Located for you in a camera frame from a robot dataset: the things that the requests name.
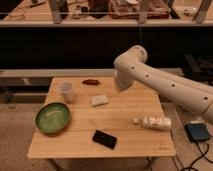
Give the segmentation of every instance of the black phone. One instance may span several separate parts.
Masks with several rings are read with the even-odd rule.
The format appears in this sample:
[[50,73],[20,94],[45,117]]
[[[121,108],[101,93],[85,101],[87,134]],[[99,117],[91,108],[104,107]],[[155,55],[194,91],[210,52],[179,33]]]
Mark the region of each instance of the black phone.
[[99,131],[99,130],[96,130],[92,140],[94,142],[100,143],[100,144],[102,144],[106,147],[109,147],[111,149],[115,148],[115,145],[116,145],[116,142],[117,142],[116,137],[109,135],[109,134],[106,134],[106,133]]

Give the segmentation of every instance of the small cup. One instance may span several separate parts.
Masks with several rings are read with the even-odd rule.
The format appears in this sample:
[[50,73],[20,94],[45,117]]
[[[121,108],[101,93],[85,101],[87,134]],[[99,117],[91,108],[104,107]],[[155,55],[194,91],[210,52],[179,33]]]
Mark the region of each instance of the small cup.
[[74,99],[74,90],[71,82],[65,81],[58,85],[58,92],[63,96],[66,102],[72,102]]

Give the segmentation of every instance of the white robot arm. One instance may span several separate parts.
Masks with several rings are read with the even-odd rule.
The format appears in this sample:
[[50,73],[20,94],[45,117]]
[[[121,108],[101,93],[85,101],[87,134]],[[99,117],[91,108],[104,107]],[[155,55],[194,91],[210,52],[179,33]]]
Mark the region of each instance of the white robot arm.
[[213,88],[154,69],[145,64],[147,57],[146,50],[135,45],[115,59],[117,88],[125,90],[137,80],[213,124]]

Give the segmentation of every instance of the table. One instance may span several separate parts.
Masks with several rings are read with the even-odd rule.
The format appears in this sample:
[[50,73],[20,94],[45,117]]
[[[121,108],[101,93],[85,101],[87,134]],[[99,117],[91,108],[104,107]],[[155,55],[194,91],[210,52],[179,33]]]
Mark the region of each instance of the table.
[[[37,6],[34,8],[25,8],[29,6],[31,3],[30,0],[23,0],[23,2],[18,5],[13,12],[10,13],[9,16],[4,18],[4,21],[19,21],[19,22],[24,22],[25,24],[30,23],[30,22],[52,22],[52,14],[51,10],[49,7],[49,3],[46,1],[45,4],[41,6]],[[186,16],[183,14],[183,10],[186,7],[196,7],[198,8],[201,3],[201,0],[175,0],[173,8],[177,12],[177,14],[180,16],[180,19],[183,21],[191,21],[193,19],[192,16]],[[88,2],[85,1],[84,3],[77,3],[77,4],[72,4],[69,5],[69,16],[64,19],[64,24],[72,24],[72,25],[93,25],[93,26],[104,26],[104,25],[111,25],[111,26],[117,26],[118,24],[120,26],[138,26],[137,20],[135,19],[114,19],[110,15],[106,15],[102,17],[101,19],[96,19],[93,17],[85,17],[82,19],[71,19],[71,16],[73,13],[75,13],[75,9],[77,5],[83,5],[83,6],[88,6]],[[20,17],[14,17],[16,15],[20,15],[19,13],[23,13]],[[213,5],[210,6],[207,16],[206,16],[206,21],[209,20],[211,21],[213,19]],[[148,20],[147,23],[150,24],[178,24],[179,21],[181,20],[172,20],[171,18],[169,19],[151,19]]]
[[[98,79],[98,86],[84,85],[85,79]],[[67,104],[57,93],[62,81],[74,85],[75,99]],[[91,97],[106,94],[109,103],[92,107]],[[134,117],[164,116],[158,94],[135,82],[118,93],[112,77],[58,77],[52,80],[45,105],[65,103],[71,111],[70,124],[59,134],[46,136],[36,129],[29,158],[114,158],[174,156],[176,151],[169,131],[145,129],[133,124]],[[95,130],[117,137],[114,150],[92,141]]]

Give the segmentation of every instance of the sponge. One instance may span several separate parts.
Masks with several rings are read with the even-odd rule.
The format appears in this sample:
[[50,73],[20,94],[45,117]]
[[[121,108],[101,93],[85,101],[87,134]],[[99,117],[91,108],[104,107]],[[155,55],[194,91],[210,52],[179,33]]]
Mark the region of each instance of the sponge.
[[94,96],[91,98],[92,106],[99,106],[108,103],[108,98],[105,94]]

